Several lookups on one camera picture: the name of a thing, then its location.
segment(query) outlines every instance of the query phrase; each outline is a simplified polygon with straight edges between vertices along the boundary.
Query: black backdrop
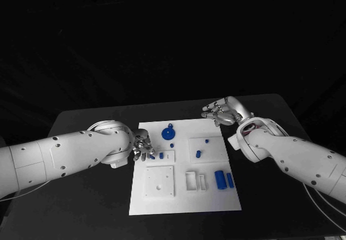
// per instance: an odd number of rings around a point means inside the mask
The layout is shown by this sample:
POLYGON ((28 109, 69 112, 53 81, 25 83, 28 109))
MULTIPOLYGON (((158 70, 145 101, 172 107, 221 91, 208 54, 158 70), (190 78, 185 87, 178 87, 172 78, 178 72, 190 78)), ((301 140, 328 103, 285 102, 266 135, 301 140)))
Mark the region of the black backdrop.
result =
POLYGON ((0 136, 44 138, 66 110, 276 93, 311 140, 346 155, 344 5, 11 1, 0 136))

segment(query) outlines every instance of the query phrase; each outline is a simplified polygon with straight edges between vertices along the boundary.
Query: black table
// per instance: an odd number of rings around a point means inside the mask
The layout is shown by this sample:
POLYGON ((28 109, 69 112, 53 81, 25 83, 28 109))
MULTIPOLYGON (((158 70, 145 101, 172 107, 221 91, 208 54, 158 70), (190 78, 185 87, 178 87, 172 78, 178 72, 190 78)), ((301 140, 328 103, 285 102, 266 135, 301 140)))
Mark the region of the black table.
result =
MULTIPOLYGON (((236 98, 257 117, 275 120, 291 136, 308 139, 279 95, 236 98)), ((64 111, 48 137, 86 130, 102 120, 118 120, 135 129, 139 122, 198 119, 201 107, 217 99, 64 111)), ((220 126, 224 142, 236 127, 220 126)), ((99 164, 17 198, 0 236, 4 239, 181 240, 341 234, 312 205, 302 184, 279 171, 273 160, 266 158, 252 163, 229 144, 226 151, 242 211, 128 216, 133 172, 133 162, 128 161, 116 169, 99 164)))

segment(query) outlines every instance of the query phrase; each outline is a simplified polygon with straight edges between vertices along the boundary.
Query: robotic hand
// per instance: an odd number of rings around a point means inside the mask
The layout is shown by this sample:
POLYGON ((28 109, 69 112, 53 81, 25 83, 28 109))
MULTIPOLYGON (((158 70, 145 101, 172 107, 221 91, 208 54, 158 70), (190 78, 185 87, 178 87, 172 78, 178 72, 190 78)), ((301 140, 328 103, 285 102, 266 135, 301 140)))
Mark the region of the robotic hand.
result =
POLYGON ((155 154, 148 131, 131 131, 113 120, 96 122, 86 131, 0 148, 0 198, 97 163, 123 166, 131 151, 133 161, 155 154))
POLYGON ((227 138, 253 163, 270 157, 280 171, 346 204, 346 157, 317 144, 288 136, 267 118, 255 117, 240 102, 224 97, 201 108, 214 126, 239 124, 227 138))

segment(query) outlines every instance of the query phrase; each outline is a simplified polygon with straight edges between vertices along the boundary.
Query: small blue part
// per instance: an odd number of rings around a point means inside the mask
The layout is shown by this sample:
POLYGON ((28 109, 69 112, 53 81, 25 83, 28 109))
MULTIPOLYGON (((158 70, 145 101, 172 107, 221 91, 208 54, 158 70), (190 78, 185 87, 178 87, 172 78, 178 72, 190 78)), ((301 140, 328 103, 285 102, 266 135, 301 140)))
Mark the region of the small blue part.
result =
POLYGON ((214 179, 216 179, 217 189, 218 190, 226 189, 227 188, 227 184, 226 184, 223 171, 216 171, 214 172, 214 179))
POLYGON ((174 136, 175 136, 175 131, 174 131, 174 129, 172 129, 172 124, 169 123, 169 124, 167 125, 167 128, 164 128, 164 129, 161 130, 161 137, 162 137, 162 139, 165 139, 165 140, 171 140, 171 139, 174 138, 174 136))
POLYGON ((227 179, 227 185, 229 185, 229 187, 233 188, 234 185, 233 185, 233 180, 231 180, 230 173, 226 174, 226 179, 227 179))

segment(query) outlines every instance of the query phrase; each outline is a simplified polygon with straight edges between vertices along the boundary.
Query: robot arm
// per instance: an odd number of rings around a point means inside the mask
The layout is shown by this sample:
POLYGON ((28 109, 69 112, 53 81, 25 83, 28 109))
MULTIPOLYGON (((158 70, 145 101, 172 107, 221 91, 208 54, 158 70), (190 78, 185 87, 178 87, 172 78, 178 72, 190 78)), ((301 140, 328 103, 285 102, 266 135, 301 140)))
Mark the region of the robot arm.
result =
POLYGON ((90 167, 109 164, 118 168, 154 154, 148 132, 118 121, 94 123, 86 131, 0 148, 0 198, 90 167))
POLYGON ((255 163, 270 157, 280 171, 346 204, 346 157, 317 144, 288 136, 270 120, 255 117, 233 97, 203 107, 204 118, 239 127, 227 141, 255 163))

